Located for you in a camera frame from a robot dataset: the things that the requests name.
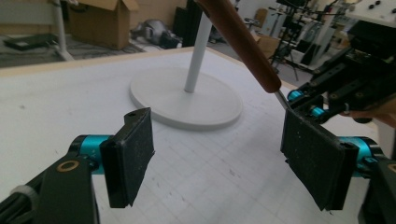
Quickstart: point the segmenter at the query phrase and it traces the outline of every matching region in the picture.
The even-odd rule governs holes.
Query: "white tabletop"
[[[0,199],[60,159],[78,135],[117,132],[136,109],[129,95],[136,74],[187,68],[190,59],[191,49],[177,49],[1,69]],[[279,151],[284,110],[275,96],[214,51],[205,53],[202,71],[241,96],[241,118],[211,132],[154,120],[156,154],[133,208],[110,209],[104,178],[93,177],[102,223],[357,223],[367,181],[352,180],[345,210],[320,212]],[[376,140],[375,129],[350,119],[326,126]]]

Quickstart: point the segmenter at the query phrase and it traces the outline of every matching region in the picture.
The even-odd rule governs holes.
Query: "hand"
[[[384,104],[373,106],[368,110],[349,111],[348,114],[343,113],[342,115],[352,117],[353,119],[378,119],[396,129],[396,97],[393,96]]]

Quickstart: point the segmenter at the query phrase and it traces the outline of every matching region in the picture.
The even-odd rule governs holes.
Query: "white pole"
[[[205,15],[205,13],[203,13],[198,29],[198,35],[195,40],[194,52],[192,53],[189,74],[184,87],[184,91],[186,92],[194,92],[195,90],[211,28],[212,22]]]

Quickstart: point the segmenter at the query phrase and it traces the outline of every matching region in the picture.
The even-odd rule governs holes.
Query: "round white base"
[[[215,130],[236,122],[242,100],[221,81],[200,74],[194,93],[184,91],[185,68],[152,69],[134,77],[132,101],[151,107],[152,117],[167,125],[195,131]]]

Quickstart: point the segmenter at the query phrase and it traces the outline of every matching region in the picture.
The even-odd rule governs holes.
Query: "wooden handle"
[[[281,82],[230,0],[195,0],[231,45],[265,91],[279,91]]]

